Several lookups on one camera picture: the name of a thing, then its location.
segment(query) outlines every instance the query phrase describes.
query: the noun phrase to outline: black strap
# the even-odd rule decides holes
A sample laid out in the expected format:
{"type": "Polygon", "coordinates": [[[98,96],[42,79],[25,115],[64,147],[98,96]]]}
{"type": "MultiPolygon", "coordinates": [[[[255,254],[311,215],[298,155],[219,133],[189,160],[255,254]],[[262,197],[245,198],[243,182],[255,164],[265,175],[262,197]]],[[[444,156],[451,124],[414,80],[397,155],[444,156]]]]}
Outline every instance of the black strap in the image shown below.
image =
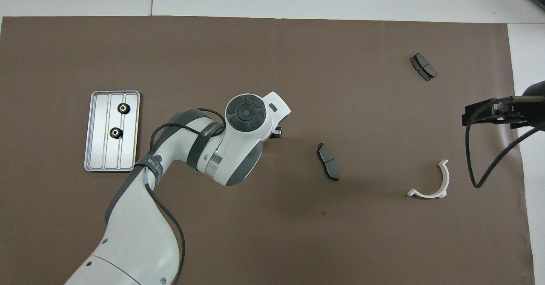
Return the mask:
{"type": "Polygon", "coordinates": [[[155,185],[163,178],[163,166],[161,165],[161,155],[144,155],[135,163],[148,167],[155,175],[155,185]]]}
{"type": "Polygon", "coordinates": [[[222,125],[217,122],[212,122],[201,131],[199,136],[197,136],[197,139],[195,139],[195,142],[189,150],[189,154],[187,154],[187,165],[189,167],[197,170],[197,162],[199,161],[199,157],[201,157],[204,147],[206,147],[206,144],[210,141],[210,137],[212,137],[216,130],[220,129],[221,126],[222,125]]]}

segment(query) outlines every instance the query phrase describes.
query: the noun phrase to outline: white curved bracket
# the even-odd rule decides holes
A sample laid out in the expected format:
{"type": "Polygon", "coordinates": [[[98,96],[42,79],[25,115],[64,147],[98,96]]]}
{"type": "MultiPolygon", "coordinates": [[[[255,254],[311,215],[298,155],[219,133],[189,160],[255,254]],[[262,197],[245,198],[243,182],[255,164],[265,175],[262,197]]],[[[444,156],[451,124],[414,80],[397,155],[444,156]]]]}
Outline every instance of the white curved bracket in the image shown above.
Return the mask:
{"type": "Polygon", "coordinates": [[[426,199],[444,198],[446,196],[446,188],[448,187],[448,182],[450,181],[450,176],[448,174],[448,169],[446,168],[446,163],[448,163],[448,159],[443,159],[438,164],[439,168],[441,168],[441,172],[443,174],[443,182],[442,182],[441,188],[439,188],[439,190],[437,190],[433,194],[430,194],[429,196],[427,196],[426,194],[421,194],[420,192],[416,191],[415,189],[411,189],[407,193],[407,195],[413,196],[413,195],[416,194],[417,196],[420,196],[421,198],[426,198],[426,199]]]}

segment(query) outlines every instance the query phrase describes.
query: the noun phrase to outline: robotic arm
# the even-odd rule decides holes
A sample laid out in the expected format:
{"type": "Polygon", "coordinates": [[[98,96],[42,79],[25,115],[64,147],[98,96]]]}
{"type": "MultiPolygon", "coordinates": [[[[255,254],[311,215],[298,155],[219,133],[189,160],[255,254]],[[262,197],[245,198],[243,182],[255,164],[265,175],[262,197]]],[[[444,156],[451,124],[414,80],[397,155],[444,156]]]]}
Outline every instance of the robotic arm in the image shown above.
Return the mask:
{"type": "Polygon", "coordinates": [[[231,99],[225,109],[225,126],[198,109],[173,116],[113,197],[105,215],[103,239],[66,284],[172,283],[179,249],[151,190],[175,160],[223,186],[241,182],[261,157],[263,142],[281,137],[278,124],[288,114],[288,105],[271,92],[263,98],[243,94],[231,99]]]}

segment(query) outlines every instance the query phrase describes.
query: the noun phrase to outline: silver rectangular tray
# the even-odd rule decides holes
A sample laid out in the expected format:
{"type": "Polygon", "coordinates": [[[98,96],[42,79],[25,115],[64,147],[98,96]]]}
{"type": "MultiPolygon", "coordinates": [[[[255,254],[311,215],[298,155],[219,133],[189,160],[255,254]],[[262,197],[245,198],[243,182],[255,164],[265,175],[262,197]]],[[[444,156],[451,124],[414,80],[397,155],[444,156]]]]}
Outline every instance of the silver rectangular tray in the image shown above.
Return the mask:
{"type": "Polygon", "coordinates": [[[128,172],[134,167],[140,93],[138,91],[95,91],[91,95],[84,168],[92,172],[128,172]],[[118,105],[126,103],[122,114],[118,105]],[[112,128],[123,132],[115,139],[112,128]]]}

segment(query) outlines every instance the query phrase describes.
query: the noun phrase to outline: brown table surface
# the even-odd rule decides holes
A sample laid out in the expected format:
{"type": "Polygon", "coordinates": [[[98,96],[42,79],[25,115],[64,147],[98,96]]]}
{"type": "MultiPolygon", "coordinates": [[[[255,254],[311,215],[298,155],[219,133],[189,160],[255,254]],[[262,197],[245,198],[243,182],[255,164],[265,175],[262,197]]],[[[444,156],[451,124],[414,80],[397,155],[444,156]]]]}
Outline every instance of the brown table surface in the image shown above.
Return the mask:
{"type": "MultiPolygon", "coordinates": [[[[534,283],[518,150],[479,190],[465,164],[464,106],[513,95],[505,24],[227,17],[4,18],[1,283],[63,283],[99,243],[127,174],[83,168],[89,97],[115,89],[142,94],[139,154],[182,109],[270,91],[292,109],[241,184],[181,162],[165,174],[183,284],[534,283]],[[448,196],[406,196],[438,189],[442,159],[448,196]]],[[[472,129],[477,175],[514,137],[472,129]]]]}

